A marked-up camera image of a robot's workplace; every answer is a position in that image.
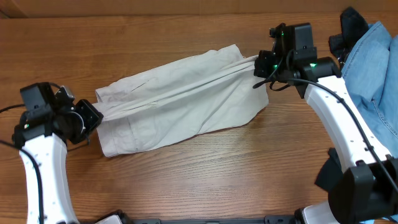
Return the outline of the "beige shorts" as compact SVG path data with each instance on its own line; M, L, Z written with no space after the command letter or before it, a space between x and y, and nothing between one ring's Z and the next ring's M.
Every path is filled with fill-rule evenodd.
M106 157L151 151L247 124L269 102L255 57L230 45L183 58L96 90Z

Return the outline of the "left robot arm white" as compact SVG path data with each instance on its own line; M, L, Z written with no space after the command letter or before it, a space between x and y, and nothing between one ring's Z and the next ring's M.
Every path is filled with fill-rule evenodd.
M67 174L67 144L79 144L101 124L103 115L71 91L42 82L21 88L26 111L12 136L24 164L28 223L77 223Z

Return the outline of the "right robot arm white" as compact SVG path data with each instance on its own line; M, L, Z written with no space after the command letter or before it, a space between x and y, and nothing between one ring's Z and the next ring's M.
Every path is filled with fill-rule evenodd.
M254 75L261 84L295 87L333 141L341 176L326 202L298 209L291 223L360 223L397 213L397 159L368 128L346 89L337 64L318 57L309 23L279 24L269 31L272 50L262 50Z

